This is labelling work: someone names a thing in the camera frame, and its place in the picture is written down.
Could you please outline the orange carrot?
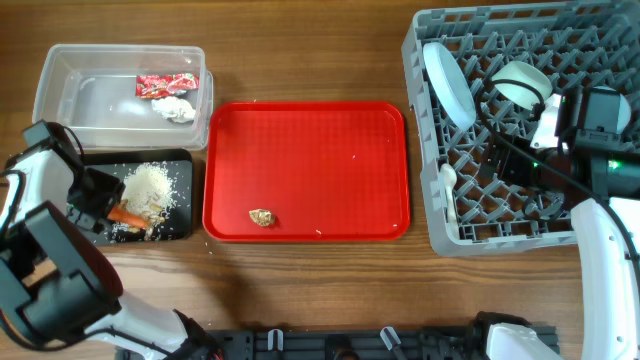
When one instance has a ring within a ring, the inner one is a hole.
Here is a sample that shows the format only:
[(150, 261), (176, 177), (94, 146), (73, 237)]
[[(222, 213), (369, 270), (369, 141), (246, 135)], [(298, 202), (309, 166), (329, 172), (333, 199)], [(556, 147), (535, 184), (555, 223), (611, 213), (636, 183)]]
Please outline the orange carrot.
[(109, 212), (109, 214), (107, 215), (107, 218), (111, 221), (124, 223), (129, 226), (140, 228), (140, 229), (146, 228), (149, 226), (149, 222), (147, 220), (145, 220), (144, 218), (138, 215), (135, 215), (126, 211), (120, 206), (114, 206)]

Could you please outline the white plastic spoon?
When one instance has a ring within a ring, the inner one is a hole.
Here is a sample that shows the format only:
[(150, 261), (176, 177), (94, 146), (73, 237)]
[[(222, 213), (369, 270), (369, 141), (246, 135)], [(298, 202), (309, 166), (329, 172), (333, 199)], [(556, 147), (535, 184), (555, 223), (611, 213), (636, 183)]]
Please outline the white plastic spoon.
[(440, 177), (444, 185), (444, 192), (447, 201), (446, 216), (448, 226), (452, 232), (452, 237), (456, 240), (459, 240), (459, 225), (457, 221), (457, 212), (453, 196), (453, 190), (457, 183), (457, 174), (451, 165), (444, 163), (440, 167)]

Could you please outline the green bowl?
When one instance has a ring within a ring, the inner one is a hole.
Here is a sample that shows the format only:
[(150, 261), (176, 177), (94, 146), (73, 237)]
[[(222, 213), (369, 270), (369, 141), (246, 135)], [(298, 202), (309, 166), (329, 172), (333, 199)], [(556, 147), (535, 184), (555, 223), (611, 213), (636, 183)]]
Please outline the green bowl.
[(526, 110), (544, 103), (552, 93), (549, 78), (522, 61), (511, 61), (492, 77), (494, 87), (508, 100)]

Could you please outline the light blue plate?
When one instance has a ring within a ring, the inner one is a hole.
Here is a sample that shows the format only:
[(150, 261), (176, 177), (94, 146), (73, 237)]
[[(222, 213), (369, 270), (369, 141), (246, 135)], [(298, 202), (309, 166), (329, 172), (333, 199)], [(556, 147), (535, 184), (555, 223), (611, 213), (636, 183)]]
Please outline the light blue plate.
[(437, 99), (454, 125), (469, 130), (476, 121), (474, 98), (464, 73), (441, 43), (423, 47), (425, 69)]

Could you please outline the red snack wrapper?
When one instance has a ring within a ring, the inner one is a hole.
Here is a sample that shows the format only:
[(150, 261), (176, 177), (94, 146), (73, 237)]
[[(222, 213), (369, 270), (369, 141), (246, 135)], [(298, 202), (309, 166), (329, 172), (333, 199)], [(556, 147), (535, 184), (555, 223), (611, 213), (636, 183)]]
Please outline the red snack wrapper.
[(200, 87), (200, 79), (193, 73), (139, 75), (136, 77), (135, 95), (143, 99), (179, 96)]

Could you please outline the white tissue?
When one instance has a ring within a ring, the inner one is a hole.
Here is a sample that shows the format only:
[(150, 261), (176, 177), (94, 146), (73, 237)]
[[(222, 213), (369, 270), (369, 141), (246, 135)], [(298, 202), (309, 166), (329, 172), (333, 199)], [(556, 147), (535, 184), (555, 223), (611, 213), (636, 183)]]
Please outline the white tissue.
[(195, 109), (187, 100), (175, 96), (154, 99), (151, 106), (164, 119), (176, 123), (191, 122), (196, 115)]

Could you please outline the light blue bowl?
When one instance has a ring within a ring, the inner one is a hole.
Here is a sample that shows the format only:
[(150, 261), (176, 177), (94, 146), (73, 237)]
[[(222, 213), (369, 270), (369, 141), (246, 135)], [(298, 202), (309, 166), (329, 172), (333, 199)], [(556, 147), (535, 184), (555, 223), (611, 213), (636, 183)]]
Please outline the light blue bowl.
[(613, 92), (619, 97), (617, 102), (617, 110), (613, 106), (607, 106), (604, 113), (605, 129), (614, 131), (616, 134), (622, 134), (631, 121), (631, 107), (627, 98), (608, 86), (596, 86), (596, 89), (602, 91)]

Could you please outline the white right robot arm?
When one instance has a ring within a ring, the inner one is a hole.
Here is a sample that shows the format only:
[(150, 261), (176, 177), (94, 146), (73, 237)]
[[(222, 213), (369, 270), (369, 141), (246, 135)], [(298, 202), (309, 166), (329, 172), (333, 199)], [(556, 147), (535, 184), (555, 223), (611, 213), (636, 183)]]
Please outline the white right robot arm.
[(625, 97), (608, 87), (561, 95), (553, 147), (492, 133), (481, 174), (532, 191), (561, 193), (581, 268), (584, 359), (639, 356), (639, 156), (626, 152)]

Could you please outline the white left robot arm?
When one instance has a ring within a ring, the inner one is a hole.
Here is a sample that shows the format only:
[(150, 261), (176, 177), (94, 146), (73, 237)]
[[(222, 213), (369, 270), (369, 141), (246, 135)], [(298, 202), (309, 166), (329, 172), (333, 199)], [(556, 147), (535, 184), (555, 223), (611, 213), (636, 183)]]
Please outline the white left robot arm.
[(120, 183), (87, 169), (73, 152), (30, 149), (11, 158), (1, 214), (1, 325), (17, 345), (61, 351), (110, 343), (145, 359), (220, 359), (217, 341), (193, 319), (127, 293), (106, 257), (68, 216), (104, 219)]

